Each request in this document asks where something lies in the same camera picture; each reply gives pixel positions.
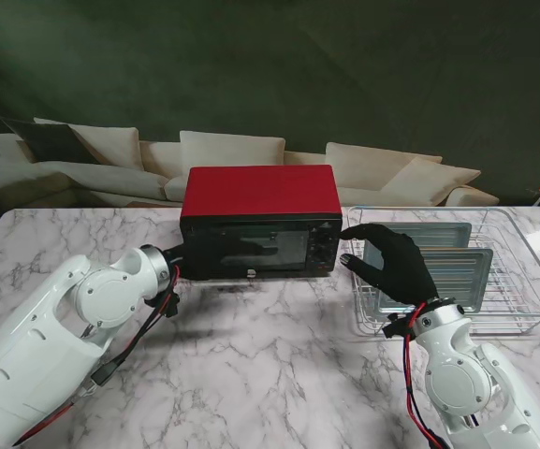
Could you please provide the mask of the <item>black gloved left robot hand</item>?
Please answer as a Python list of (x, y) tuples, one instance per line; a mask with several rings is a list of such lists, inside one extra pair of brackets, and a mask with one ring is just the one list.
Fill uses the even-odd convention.
[(190, 281), (243, 279), (247, 266), (224, 266), (222, 261), (233, 255), (258, 255), (263, 248), (247, 241), (191, 241), (163, 251), (170, 265), (180, 268), (181, 276)]

